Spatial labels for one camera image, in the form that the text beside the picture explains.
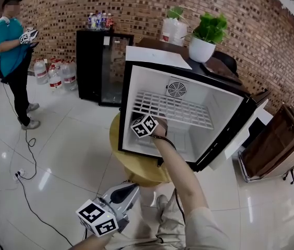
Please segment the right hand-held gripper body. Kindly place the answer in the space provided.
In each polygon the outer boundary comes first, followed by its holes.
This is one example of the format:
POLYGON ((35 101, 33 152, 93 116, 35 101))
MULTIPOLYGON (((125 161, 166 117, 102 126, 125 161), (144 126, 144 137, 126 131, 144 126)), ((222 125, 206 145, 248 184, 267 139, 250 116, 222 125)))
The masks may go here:
POLYGON ((144 115, 131 124, 131 129, 138 138, 151 135, 158 126, 157 120, 151 115, 144 115))

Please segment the person's right hand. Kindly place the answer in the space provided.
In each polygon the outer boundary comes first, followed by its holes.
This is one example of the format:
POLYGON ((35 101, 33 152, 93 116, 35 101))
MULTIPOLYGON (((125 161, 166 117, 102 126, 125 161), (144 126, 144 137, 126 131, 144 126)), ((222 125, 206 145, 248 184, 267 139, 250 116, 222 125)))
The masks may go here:
POLYGON ((167 130, 168 130, 167 120, 163 118, 158 118, 158 117, 155 117, 154 120, 158 122, 158 125, 156 126, 152 134, 156 136, 167 137, 167 130))

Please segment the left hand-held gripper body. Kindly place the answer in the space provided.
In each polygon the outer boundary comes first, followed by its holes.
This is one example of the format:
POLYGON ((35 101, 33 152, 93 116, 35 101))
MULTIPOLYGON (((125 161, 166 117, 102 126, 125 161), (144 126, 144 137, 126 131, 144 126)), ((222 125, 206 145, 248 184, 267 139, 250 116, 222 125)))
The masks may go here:
POLYGON ((113 231, 121 233, 129 223, 130 202, 117 195, 105 194, 87 200, 76 214, 80 223, 98 238, 113 231))

